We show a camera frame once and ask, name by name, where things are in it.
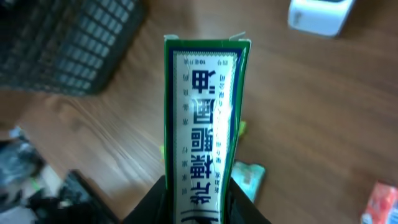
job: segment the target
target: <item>green package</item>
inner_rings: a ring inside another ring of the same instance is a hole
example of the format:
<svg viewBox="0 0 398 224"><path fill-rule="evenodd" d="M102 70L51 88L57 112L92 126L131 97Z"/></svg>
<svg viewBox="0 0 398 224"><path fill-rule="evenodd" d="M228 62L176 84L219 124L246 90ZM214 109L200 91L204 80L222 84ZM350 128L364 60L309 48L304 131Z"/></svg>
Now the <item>green package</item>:
<svg viewBox="0 0 398 224"><path fill-rule="evenodd" d="M251 41L165 36L165 171L172 223L224 223Z"/></svg>

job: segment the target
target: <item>basket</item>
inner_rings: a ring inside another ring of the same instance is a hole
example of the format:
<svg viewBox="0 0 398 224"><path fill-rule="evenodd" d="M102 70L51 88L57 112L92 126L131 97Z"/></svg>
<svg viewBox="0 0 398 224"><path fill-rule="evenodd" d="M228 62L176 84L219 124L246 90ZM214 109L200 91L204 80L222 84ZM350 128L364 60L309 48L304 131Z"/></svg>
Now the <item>basket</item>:
<svg viewBox="0 0 398 224"><path fill-rule="evenodd" d="M0 12L0 89L99 93L141 24L135 0L20 0Z"/></svg>

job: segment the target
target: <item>pink package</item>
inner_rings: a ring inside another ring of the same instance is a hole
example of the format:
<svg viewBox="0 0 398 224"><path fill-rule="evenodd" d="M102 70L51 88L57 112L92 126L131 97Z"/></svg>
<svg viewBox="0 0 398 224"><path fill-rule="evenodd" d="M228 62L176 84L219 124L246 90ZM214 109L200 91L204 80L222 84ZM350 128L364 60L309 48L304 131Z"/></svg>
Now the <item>pink package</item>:
<svg viewBox="0 0 398 224"><path fill-rule="evenodd" d="M362 224L398 223L397 188L377 182L361 217Z"/></svg>

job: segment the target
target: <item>wooden table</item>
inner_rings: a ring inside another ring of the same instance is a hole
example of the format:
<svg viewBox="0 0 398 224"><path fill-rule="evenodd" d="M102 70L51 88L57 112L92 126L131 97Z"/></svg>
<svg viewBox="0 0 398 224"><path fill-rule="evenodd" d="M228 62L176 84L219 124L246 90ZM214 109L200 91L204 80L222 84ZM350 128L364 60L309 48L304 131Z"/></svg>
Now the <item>wooden table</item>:
<svg viewBox="0 0 398 224"><path fill-rule="evenodd" d="M80 169L124 218L164 173L163 35L245 30L236 157L267 167L257 207L273 223L358 223L375 181L398 184L398 1L357 1L337 39L290 30L289 2L149 1L102 94L39 95L21 125L60 175Z"/></svg>
<svg viewBox="0 0 398 224"><path fill-rule="evenodd" d="M30 93L0 90L0 141L10 140L9 131L18 124L32 97Z"/></svg>

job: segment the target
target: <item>white label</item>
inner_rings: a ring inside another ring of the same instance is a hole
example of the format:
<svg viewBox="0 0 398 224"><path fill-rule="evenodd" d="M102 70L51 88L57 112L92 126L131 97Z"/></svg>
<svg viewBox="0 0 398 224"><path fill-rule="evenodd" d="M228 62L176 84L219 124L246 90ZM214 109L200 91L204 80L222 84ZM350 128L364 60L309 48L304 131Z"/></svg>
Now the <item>white label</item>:
<svg viewBox="0 0 398 224"><path fill-rule="evenodd" d="M220 223L237 55L173 57L175 222Z"/></svg>

